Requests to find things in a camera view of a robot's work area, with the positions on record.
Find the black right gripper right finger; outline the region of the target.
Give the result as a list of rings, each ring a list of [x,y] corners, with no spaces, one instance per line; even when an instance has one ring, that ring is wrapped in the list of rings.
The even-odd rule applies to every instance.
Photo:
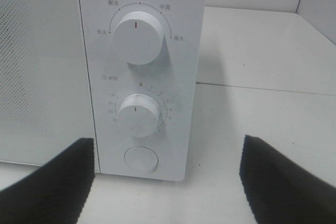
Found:
[[[246,135],[239,176],[257,223],[335,223],[335,186]]]

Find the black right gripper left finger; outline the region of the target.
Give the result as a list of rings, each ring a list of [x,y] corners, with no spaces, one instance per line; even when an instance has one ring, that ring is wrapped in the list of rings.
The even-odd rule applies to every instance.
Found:
[[[1,223],[77,223],[95,178],[94,141],[80,138],[1,190]]]

